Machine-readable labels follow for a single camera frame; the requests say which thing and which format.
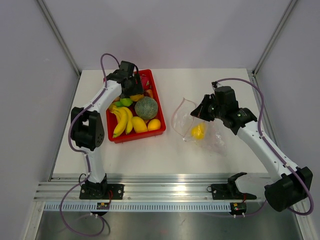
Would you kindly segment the yellow pear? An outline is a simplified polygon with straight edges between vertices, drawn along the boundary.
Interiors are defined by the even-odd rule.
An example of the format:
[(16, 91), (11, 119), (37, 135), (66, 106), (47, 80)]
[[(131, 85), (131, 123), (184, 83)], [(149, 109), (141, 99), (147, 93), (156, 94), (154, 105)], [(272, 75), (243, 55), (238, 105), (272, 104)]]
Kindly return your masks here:
[(196, 140), (202, 140), (205, 138), (206, 124), (204, 122), (199, 123), (191, 129), (191, 136)]

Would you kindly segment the clear zip top bag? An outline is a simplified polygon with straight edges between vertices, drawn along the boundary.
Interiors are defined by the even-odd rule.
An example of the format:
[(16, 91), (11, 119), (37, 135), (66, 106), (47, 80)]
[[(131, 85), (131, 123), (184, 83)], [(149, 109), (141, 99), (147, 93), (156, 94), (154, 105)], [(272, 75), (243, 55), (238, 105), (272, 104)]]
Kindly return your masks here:
[(172, 129), (186, 143), (193, 143), (200, 148), (219, 155), (226, 155), (227, 145), (220, 126), (191, 116), (196, 109), (196, 103), (183, 98), (172, 114), (170, 124)]

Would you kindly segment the green apple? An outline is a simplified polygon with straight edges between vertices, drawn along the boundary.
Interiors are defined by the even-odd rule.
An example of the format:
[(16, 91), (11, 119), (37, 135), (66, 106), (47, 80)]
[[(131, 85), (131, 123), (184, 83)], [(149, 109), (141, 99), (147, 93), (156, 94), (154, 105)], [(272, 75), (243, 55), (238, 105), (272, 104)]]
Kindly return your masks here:
[(120, 103), (124, 106), (124, 107), (130, 107), (133, 104), (133, 101), (130, 98), (121, 98), (120, 99)]

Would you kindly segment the netted green melon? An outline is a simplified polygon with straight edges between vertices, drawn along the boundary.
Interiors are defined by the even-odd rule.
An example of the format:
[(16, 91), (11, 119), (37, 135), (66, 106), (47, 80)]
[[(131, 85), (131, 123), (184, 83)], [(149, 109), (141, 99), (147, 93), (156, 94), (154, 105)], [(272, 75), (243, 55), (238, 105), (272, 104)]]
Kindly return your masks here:
[(136, 102), (135, 113), (143, 120), (151, 120), (158, 114), (158, 103), (151, 97), (144, 97)]

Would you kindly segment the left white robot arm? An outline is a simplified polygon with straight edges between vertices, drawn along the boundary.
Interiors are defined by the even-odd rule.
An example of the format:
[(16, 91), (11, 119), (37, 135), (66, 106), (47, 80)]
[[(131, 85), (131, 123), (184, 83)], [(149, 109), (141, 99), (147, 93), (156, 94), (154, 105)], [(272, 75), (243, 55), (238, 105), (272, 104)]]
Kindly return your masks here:
[(102, 163), (101, 145), (105, 138), (106, 111), (116, 97), (143, 93), (138, 67), (122, 61), (114, 72), (104, 76), (101, 89), (83, 107), (74, 107), (70, 114), (68, 143), (83, 154), (86, 177), (80, 182), (81, 200), (122, 199), (122, 184), (108, 184)]

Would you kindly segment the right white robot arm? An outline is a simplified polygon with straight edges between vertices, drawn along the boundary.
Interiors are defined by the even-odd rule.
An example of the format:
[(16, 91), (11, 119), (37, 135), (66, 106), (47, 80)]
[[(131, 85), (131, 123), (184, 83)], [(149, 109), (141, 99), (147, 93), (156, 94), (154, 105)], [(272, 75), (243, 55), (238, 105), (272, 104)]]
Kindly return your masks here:
[(313, 173), (308, 167), (300, 168), (265, 135), (261, 123), (248, 108), (239, 107), (235, 91), (230, 86), (220, 86), (213, 94), (206, 94), (191, 113), (192, 117), (210, 122), (216, 119), (246, 143), (267, 170), (273, 183), (264, 187), (269, 205), (281, 212), (308, 198), (314, 209), (310, 193)]

